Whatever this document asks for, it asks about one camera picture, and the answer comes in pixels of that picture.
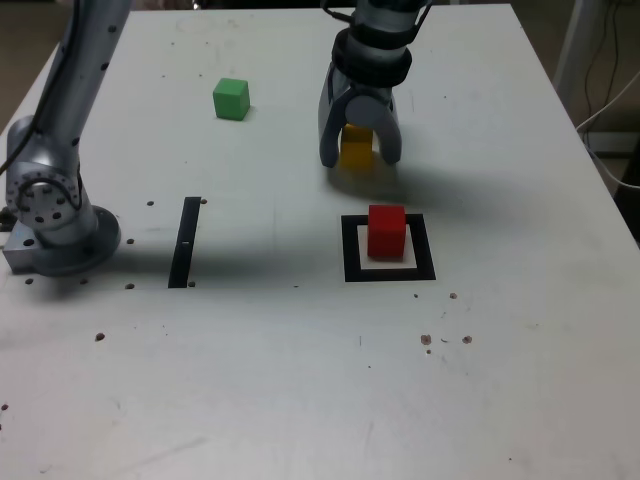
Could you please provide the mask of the grey narrow gripper jaw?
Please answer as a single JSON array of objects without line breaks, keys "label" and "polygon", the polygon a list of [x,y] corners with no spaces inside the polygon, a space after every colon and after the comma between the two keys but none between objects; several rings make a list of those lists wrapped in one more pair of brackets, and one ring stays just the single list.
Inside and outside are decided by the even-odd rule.
[{"label": "grey narrow gripper jaw", "polygon": [[318,107],[319,155],[326,168],[334,168],[339,159],[339,135],[347,123],[346,107],[355,97],[351,81],[330,64]]}]

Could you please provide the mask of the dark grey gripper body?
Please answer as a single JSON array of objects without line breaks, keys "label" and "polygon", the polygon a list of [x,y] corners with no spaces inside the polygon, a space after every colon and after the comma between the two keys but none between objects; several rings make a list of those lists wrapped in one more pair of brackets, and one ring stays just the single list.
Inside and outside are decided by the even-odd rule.
[{"label": "dark grey gripper body", "polygon": [[392,87],[376,87],[365,83],[357,82],[349,77],[345,78],[347,85],[346,95],[349,101],[358,97],[371,97],[379,103],[393,103]]}]

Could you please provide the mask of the grey round-hinged gripper jaw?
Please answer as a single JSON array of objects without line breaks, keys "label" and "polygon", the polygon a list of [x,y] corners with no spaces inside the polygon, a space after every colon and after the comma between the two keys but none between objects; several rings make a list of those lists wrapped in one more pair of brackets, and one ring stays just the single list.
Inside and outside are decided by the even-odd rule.
[{"label": "grey round-hinged gripper jaw", "polygon": [[383,104],[370,96],[354,97],[346,106],[349,124],[372,130],[377,138],[379,152],[386,164],[397,164],[402,155],[402,136],[394,101]]}]

